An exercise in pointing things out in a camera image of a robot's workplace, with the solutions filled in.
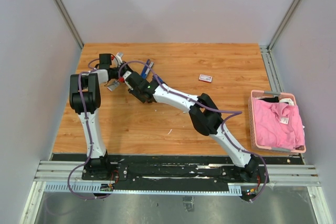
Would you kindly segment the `blue stapler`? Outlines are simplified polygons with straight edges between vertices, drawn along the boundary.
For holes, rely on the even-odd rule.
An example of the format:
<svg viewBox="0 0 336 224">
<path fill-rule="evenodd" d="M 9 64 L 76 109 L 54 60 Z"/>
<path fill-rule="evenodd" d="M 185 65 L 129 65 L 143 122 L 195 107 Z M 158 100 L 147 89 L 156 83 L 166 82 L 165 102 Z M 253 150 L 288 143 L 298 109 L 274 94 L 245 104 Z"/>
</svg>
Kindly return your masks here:
<svg viewBox="0 0 336 224">
<path fill-rule="evenodd" d="M 142 72 L 141 72 L 141 77 L 142 77 L 143 79 L 146 79 L 147 76 L 148 76 L 148 74 L 149 74 L 149 72 L 150 72 L 150 70 L 149 70 L 148 67 L 152 68 L 153 65 L 154 65 L 154 62 L 152 62 L 150 59 L 148 59 L 148 60 L 146 61 L 145 66 L 143 67 L 143 70 L 142 70 Z"/>
<path fill-rule="evenodd" d="M 157 82 L 163 84 L 164 81 L 157 75 L 153 75 L 152 80 L 156 80 Z"/>
</svg>

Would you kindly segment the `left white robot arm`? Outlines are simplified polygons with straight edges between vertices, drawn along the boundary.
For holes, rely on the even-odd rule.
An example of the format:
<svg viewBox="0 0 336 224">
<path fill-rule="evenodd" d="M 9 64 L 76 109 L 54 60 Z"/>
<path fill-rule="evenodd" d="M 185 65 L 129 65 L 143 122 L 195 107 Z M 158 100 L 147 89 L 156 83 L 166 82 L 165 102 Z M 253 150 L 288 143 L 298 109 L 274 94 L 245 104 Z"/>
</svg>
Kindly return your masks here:
<svg viewBox="0 0 336 224">
<path fill-rule="evenodd" d="M 79 116 L 87 145 L 87 160 L 81 165 L 83 180 L 105 180 L 112 175 L 99 124 L 100 85 L 118 78 L 122 56 L 122 53 L 100 54 L 96 67 L 70 76 L 69 103 Z"/>
</svg>

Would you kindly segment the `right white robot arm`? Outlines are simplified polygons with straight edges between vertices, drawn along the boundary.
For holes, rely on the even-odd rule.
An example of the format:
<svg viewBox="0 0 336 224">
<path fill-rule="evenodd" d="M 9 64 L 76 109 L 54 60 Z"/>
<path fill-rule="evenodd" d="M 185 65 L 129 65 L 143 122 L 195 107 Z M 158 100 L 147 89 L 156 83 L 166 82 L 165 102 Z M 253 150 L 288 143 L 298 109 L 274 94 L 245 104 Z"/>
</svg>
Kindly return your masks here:
<svg viewBox="0 0 336 224">
<path fill-rule="evenodd" d="M 238 177 L 250 182 L 257 175 L 259 158 L 247 151 L 232 135 L 222 114 L 209 95 L 186 94 L 169 87 L 159 77 L 147 81 L 137 72 L 124 75 L 129 93 L 145 103 L 163 103 L 189 114 L 194 129 L 203 136 L 215 140 L 229 155 Z"/>
</svg>

